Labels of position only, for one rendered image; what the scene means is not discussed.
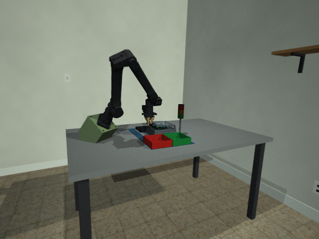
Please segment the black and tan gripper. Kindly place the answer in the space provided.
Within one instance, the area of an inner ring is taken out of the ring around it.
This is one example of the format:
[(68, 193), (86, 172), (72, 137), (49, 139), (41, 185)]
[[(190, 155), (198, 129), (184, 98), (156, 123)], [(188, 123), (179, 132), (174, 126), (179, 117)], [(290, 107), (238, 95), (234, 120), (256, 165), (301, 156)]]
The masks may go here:
[(142, 115), (144, 115), (147, 125), (149, 126), (149, 122), (152, 124), (155, 118), (154, 115), (157, 115), (157, 113), (153, 112), (153, 106), (151, 108), (146, 106), (146, 113), (142, 113)]

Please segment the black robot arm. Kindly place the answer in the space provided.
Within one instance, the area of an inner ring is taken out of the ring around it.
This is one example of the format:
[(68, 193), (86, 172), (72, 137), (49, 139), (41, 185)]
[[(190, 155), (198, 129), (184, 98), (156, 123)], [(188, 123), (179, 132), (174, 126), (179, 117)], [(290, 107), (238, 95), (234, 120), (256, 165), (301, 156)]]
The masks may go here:
[(105, 112), (99, 114), (97, 125), (109, 129), (110, 123), (113, 120), (112, 118), (120, 118), (124, 114), (121, 108), (122, 74), (124, 67), (131, 69), (147, 93), (148, 99), (146, 99), (146, 105), (142, 105), (143, 113), (146, 113), (146, 106), (151, 108), (152, 106), (160, 106), (162, 104), (162, 99), (158, 97), (136, 57), (130, 50), (125, 49), (110, 56), (109, 61), (111, 62), (111, 99), (108, 107), (105, 108)]

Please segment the red open box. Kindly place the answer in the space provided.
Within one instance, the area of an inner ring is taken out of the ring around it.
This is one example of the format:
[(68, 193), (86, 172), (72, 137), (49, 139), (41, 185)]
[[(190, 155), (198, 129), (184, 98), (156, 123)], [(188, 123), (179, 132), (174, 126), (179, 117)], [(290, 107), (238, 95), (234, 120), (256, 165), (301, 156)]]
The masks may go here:
[(144, 135), (143, 142), (151, 149), (171, 147), (172, 139), (163, 134)]

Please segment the green bin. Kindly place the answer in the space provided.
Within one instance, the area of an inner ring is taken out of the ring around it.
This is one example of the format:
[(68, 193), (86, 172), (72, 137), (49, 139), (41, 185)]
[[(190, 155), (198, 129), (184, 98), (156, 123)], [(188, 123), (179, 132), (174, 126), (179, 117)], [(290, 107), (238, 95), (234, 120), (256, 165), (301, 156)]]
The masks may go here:
[(172, 139), (172, 146), (191, 144), (191, 137), (181, 132), (164, 133), (163, 135)]

